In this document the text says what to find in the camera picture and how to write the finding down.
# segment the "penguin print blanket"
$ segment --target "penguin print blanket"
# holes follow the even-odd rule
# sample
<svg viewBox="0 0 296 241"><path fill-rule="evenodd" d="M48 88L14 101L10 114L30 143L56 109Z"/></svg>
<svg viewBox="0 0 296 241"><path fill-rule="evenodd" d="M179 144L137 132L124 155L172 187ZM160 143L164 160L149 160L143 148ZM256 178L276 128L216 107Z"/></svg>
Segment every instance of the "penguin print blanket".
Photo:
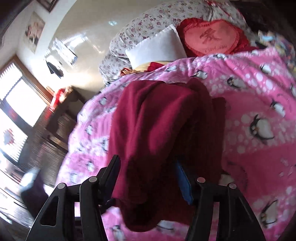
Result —
<svg viewBox="0 0 296 241"><path fill-rule="evenodd" d="M57 184L82 183L107 166L111 119L123 89L132 81L201 81L212 97L226 100L223 142L224 184L235 182L261 224L267 241L276 240L296 210L296 87L274 47L234 55L185 58L152 72L129 74L89 100L69 138L69 152ZM188 227L164 221L153 230L128 230L118 208L102 215L108 239L184 240ZM215 240L218 210L210 240Z"/></svg>

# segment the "floor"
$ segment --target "floor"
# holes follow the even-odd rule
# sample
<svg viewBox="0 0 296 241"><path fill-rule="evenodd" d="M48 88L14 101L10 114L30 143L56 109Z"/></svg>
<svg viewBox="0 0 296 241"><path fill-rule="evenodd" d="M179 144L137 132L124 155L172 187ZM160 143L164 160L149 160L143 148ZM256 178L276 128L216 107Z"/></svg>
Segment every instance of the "floor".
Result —
<svg viewBox="0 0 296 241"><path fill-rule="evenodd" d="M87 99L98 93L104 86L98 65L108 51L111 39L132 19L165 1L77 0L53 37L53 40L69 42L78 57L71 68L58 59L57 53L51 53L69 72L63 77L63 85L75 86Z"/></svg>

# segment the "window frame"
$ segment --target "window frame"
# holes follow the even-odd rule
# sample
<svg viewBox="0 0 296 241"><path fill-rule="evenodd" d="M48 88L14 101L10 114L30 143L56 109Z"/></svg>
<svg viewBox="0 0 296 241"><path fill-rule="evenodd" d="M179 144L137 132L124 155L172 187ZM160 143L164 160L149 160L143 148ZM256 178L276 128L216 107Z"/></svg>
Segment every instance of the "window frame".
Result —
<svg viewBox="0 0 296 241"><path fill-rule="evenodd" d="M17 125L18 128L22 132L24 132L28 138L33 135L34 127L30 126L27 122L25 122L8 104L6 101L6 97L13 90L13 88L23 80L30 88L33 89L35 93L41 97L41 99L49 106L53 96L40 84L40 82L28 71L28 69L24 66L24 64L20 61L20 59L15 55L13 56L2 68L0 68L0 75L9 67L11 64L14 64L22 73L22 77L13 85L13 87L9 90L3 100L0 100L0 109ZM13 160L8 154L5 153L0 148L0 152L3 156L13 163L15 166L18 166L19 162Z"/></svg>

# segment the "maroon cloth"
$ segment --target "maroon cloth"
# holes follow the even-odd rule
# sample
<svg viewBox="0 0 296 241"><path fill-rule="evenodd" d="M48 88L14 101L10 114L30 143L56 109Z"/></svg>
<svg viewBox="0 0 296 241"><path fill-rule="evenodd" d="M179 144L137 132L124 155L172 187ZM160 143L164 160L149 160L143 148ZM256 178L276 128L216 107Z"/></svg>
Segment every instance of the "maroon cloth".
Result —
<svg viewBox="0 0 296 241"><path fill-rule="evenodd" d="M161 220L190 224L194 208L178 187L175 160L217 183L221 176L225 100L211 99L193 78L187 84L130 83L113 114L108 158L121 158L113 191L125 225L145 232Z"/></svg>

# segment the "red garment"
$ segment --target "red garment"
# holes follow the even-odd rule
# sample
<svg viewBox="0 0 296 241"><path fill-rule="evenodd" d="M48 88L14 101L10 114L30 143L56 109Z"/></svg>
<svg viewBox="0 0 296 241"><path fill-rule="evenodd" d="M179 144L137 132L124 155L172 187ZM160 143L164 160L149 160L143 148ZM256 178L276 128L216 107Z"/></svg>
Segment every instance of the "red garment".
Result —
<svg viewBox="0 0 296 241"><path fill-rule="evenodd" d="M190 224L194 208L182 197L175 160L217 183L221 176L224 98L211 99L193 78L187 84L130 83L113 114L108 158L121 158L113 191L125 225L145 232L161 220Z"/></svg>
<svg viewBox="0 0 296 241"><path fill-rule="evenodd" d="M220 40L222 39L221 41L223 41L225 37L229 37L228 35L229 30L225 32L222 31L221 33L219 33L219 31L213 30L212 29L213 27L211 27L211 25L215 25L219 23L223 23L223 24L227 23L228 28L231 28L232 32L236 33L236 35L233 36L233 40L232 40L233 44L230 44L227 48L226 46L224 46L222 49L219 49L221 46L223 46L223 44L221 45L219 39ZM189 38L191 43L189 42L187 43L185 40L187 31L190 31L191 32L190 34L192 35L192 31L194 31L194 29L205 28L205 27L207 27L208 30L205 32L205 34L200 35L200 38L196 38L197 40L196 43L208 40L207 43L209 44L210 53L233 54L233 53L248 50L250 47L250 43L247 37L245 36L244 31L234 26L228 21L214 20L214 21L208 22L199 18L187 18L187 19L184 19L180 23L180 25L176 27L176 29L178 31L179 37L183 43L184 49L188 57L197 57L197 56L201 57L208 54L201 51L201 49L195 49L197 46L193 47L192 38Z"/></svg>

